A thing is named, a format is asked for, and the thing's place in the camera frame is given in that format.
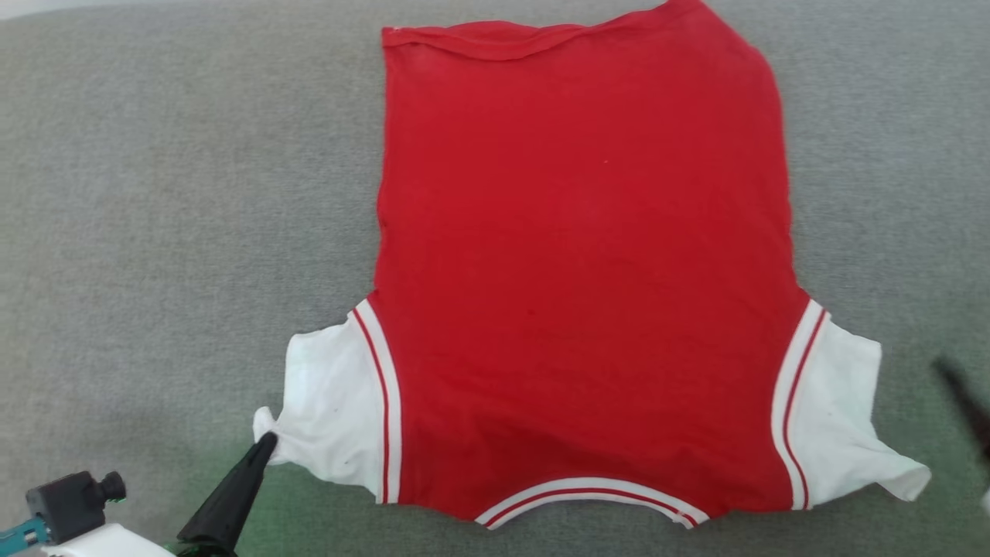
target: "striped trim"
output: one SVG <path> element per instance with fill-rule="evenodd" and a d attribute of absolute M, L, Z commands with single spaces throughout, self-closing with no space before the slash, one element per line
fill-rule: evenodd
<path fill-rule="evenodd" d="M 790 429 L 791 410 L 794 405 L 795 393 L 801 381 L 801 373 L 808 362 L 808 355 L 815 344 L 822 323 L 829 313 L 815 300 L 808 301 L 804 315 L 798 322 L 791 344 L 784 354 L 784 361 L 777 375 L 777 384 L 773 389 L 773 404 L 770 411 L 770 433 L 773 436 L 773 446 L 777 449 L 787 475 L 791 481 L 791 492 L 794 494 L 794 510 L 810 508 L 808 480 L 805 478 L 801 464 L 791 450 Z"/>
<path fill-rule="evenodd" d="M 700 508 L 640 484 L 608 478 L 566 478 L 518 492 L 484 511 L 474 521 L 483 524 L 486 528 L 495 529 L 542 504 L 578 500 L 613 501 L 648 506 L 687 528 L 693 528 L 708 520 L 708 514 Z"/>
<path fill-rule="evenodd" d="M 385 333 L 378 316 L 368 300 L 357 305 L 353 315 L 364 333 L 368 350 L 378 371 L 381 385 L 382 407 L 382 482 L 378 502 L 399 501 L 399 480 L 402 474 L 402 399 L 399 396 L 399 380 L 395 375 L 392 353 L 388 350 Z"/>

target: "red t-shirt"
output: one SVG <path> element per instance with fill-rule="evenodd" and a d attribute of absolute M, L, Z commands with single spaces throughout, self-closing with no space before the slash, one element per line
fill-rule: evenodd
<path fill-rule="evenodd" d="M 497 526 L 603 499 L 690 526 L 847 487 L 805 474 L 793 400 L 810 357 L 860 347 L 875 378 L 879 347 L 795 279 L 756 49 L 698 0 L 382 41 L 382 240 L 352 316 L 382 389 L 381 501 Z"/>

